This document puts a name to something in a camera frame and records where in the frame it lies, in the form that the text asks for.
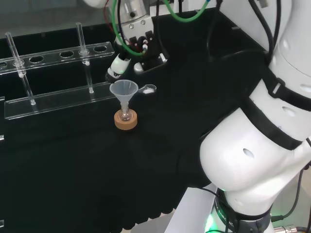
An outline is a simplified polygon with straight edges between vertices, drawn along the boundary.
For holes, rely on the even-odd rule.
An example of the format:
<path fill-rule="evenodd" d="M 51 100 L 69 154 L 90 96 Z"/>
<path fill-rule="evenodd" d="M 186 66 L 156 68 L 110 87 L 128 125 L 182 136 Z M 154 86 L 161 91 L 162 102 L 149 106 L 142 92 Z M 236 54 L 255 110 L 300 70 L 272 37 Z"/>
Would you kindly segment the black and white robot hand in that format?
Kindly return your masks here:
<path fill-rule="evenodd" d="M 167 63 L 168 55 L 151 16 L 127 22 L 121 22 L 120 17 L 113 17 L 111 27 L 116 36 L 114 45 L 117 55 L 107 69 L 107 82 L 120 80 L 131 63 L 137 75 Z"/>

